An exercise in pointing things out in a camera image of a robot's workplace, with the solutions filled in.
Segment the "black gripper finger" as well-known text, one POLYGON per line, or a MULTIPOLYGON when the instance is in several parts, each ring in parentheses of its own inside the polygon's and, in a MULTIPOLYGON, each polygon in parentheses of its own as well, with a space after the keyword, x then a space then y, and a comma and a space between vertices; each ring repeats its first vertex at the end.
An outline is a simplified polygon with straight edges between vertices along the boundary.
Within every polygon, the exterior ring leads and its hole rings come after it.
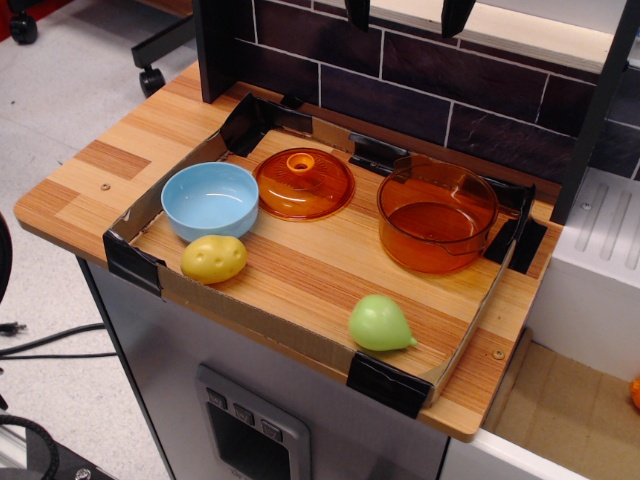
POLYGON ((444 0, 441 11, 441 35, 453 38, 461 33, 475 6, 475 0, 444 0))
POLYGON ((344 1, 349 22, 362 32, 369 30, 370 0, 344 1))

